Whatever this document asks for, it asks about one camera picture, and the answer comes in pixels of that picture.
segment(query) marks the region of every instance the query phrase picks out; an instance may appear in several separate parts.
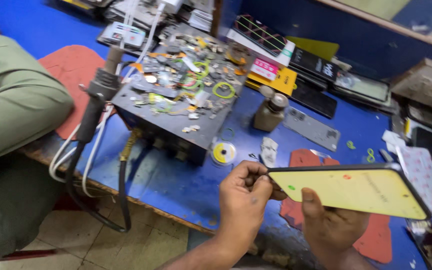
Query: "green sleeve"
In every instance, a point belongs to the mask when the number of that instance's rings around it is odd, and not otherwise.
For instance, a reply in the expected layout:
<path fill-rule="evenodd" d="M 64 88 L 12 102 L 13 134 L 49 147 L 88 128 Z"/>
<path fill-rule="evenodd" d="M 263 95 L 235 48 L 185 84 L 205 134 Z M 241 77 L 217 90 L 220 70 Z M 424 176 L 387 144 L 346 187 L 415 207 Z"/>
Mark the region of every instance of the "green sleeve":
<path fill-rule="evenodd" d="M 57 128 L 72 107 L 64 86 L 0 35 L 0 156 Z"/>

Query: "yellow screen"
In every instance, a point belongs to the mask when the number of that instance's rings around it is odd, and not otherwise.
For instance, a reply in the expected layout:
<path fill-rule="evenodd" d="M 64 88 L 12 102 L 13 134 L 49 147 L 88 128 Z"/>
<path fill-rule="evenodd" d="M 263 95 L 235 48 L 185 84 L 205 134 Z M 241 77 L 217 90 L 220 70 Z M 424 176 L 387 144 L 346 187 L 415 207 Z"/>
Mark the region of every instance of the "yellow screen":
<path fill-rule="evenodd" d="M 301 189 L 318 194 L 324 206 L 423 220 L 426 213 L 391 169 L 273 171 L 268 175 L 294 201 Z"/>

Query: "pink label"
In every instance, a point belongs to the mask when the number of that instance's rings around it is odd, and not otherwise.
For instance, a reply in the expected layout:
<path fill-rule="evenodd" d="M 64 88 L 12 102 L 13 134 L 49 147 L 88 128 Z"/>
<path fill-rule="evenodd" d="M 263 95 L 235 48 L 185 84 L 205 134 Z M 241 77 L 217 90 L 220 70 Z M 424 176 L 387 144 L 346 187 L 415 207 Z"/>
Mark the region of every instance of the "pink label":
<path fill-rule="evenodd" d="M 270 80 L 274 80 L 278 74 L 278 67 L 256 58 L 254 60 L 254 64 L 251 67 L 251 71 Z"/>

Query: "tiled floor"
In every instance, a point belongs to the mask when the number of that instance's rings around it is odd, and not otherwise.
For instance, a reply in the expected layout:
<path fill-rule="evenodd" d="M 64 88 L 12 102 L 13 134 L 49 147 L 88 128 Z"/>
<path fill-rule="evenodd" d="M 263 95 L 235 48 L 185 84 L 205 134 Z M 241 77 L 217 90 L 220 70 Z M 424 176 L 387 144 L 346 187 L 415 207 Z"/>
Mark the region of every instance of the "tiled floor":
<path fill-rule="evenodd" d="M 111 198 L 101 201 L 100 213 L 123 224 Z M 39 235 L 25 249 L 58 249 L 57 255 L 0 262 L 0 270 L 153 270 L 186 251 L 188 227 L 130 203 L 132 229 L 120 233 L 103 227 L 81 211 L 53 211 Z"/>

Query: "sticker sheet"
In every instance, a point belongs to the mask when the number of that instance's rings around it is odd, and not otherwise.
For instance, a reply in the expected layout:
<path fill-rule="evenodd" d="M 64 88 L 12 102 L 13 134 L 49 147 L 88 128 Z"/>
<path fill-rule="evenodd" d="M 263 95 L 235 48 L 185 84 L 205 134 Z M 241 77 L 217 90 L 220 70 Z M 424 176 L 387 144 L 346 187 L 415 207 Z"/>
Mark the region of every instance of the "sticker sheet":
<path fill-rule="evenodd" d="M 405 146 L 396 150 L 407 179 L 432 213 L 432 158 L 428 149 Z"/>

